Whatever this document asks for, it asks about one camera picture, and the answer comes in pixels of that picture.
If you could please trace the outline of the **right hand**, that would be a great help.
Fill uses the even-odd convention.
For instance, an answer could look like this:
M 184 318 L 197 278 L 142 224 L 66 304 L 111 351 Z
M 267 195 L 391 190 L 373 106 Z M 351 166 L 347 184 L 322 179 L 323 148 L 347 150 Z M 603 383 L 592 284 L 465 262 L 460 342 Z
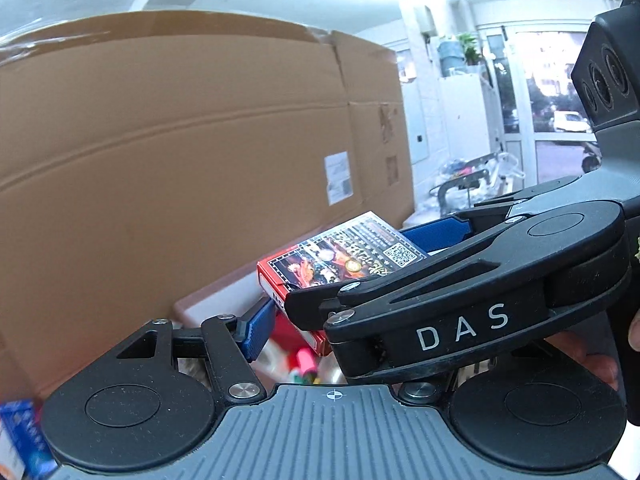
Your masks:
M 608 316 L 602 312 L 546 338 L 615 391 L 620 390 L 620 358 Z

